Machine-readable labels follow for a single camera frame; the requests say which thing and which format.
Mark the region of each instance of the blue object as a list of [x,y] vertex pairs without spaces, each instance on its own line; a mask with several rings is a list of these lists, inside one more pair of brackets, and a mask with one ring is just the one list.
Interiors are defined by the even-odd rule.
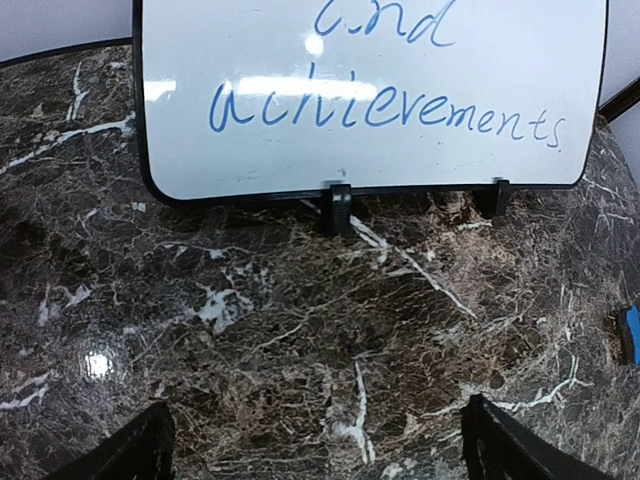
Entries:
[[640,315],[638,315],[638,307],[633,307],[627,312],[627,326],[633,341],[633,361],[636,365],[640,365]]
[[626,363],[640,365],[640,314],[631,307],[618,316],[618,327]]

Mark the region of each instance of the whiteboard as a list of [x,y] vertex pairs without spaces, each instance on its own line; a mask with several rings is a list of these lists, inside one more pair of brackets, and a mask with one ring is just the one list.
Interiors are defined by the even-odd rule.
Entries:
[[606,0],[139,7],[143,170],[165,200],[583,172]]

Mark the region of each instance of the white wall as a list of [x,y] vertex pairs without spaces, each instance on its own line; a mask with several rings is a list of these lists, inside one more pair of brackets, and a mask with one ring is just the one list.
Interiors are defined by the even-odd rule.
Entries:
[[[609,0],[607,56],[600,104],[640,77],[640,0]],[[636,184],[640,185],[640,104],[615,120],[618,139]]]
[[0,0],[0,62],[131,36],[131,0]]
[[611,129],[629,164],[631,175],[640,185],[640,103],[613,122]]

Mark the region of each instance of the marble table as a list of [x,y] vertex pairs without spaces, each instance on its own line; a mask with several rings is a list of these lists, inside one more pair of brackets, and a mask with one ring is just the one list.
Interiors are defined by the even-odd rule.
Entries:
[[483,393],[640,476],[640,199],[605,125],[567,191],[483,220],[370,196],[176,210],[141,181],[129,47],[0,71],[0,478],[37,479],[165,400],[181,479],[463,479]]

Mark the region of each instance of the stand clip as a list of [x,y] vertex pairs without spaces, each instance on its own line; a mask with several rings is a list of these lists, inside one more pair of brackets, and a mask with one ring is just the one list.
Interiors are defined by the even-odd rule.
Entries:
[[494,217],[504,217],[507,214],[507,206],[511,201],[514,189],[509,180],[498,180],[488,190],[474,192],[476,206],[480,214],[487,220]]
[[351,229],[351,185],[331,185],[322,198],[322,230],[335,236]]

